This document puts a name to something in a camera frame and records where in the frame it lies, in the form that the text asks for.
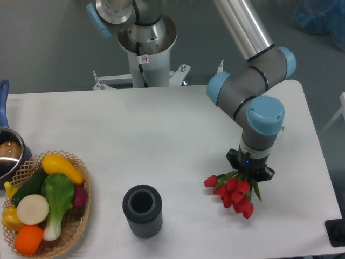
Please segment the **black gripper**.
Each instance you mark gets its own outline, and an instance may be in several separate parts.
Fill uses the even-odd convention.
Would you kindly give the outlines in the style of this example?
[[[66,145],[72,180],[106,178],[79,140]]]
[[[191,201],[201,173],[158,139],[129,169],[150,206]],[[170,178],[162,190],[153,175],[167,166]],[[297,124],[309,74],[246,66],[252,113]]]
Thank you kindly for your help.
[[[268,156],[254,158],[249,152],[244,153],[241,150],[230,149],[226,158],[233,169],[241,173],[253,173],[253,179],[256,181],[270,181],[275,174],[275,170],[266,165]]]

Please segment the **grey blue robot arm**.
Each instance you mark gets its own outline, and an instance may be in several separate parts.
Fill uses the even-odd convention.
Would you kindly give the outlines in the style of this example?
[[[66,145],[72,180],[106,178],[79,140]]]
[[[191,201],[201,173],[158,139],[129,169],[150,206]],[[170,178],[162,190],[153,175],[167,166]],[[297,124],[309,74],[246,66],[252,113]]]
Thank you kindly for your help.
[[[249,1],[215,1],[215,6],[247,68],[235,76],[216,73],[206,86],[210,100],[242,128],[238,149],[227,159],[240,175],[268,181],[274,170],[267,159],[282,128],[283,104],[266,92],[296,69],[294,54],[276,47]],[[86,11],[104,36],[116,35],[127,52],[134,88],[172,86],[170,49],[177,38],[174,22],[160,1],[90,1]]]

